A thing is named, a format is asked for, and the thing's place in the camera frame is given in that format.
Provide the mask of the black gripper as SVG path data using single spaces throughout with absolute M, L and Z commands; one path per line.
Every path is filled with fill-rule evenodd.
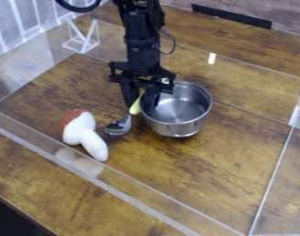
M 153 112 L 161 92 L 172 92 L 176 74 L 161 66 L 161 40 L 159 37 L 146 40 L 125 38 L 128 59 L 110 62 L 112 82 L 120 83 L 124 101 L 132 107 L 145 89 L 144 111 Z

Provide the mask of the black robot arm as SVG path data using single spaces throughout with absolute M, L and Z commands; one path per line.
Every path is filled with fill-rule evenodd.
M 173 36 L 163 30 L 165 12 L 160 0 L 114 0 L 125 28 L 126 62 L 110 62 L 110 81 L 120 83 L 128 106 L 132 106 L 140 89 L 145 89 L 144 111 L 153 113 L 163 92 L 172 93 L 176 74 L 161 67 L 160 34 Z

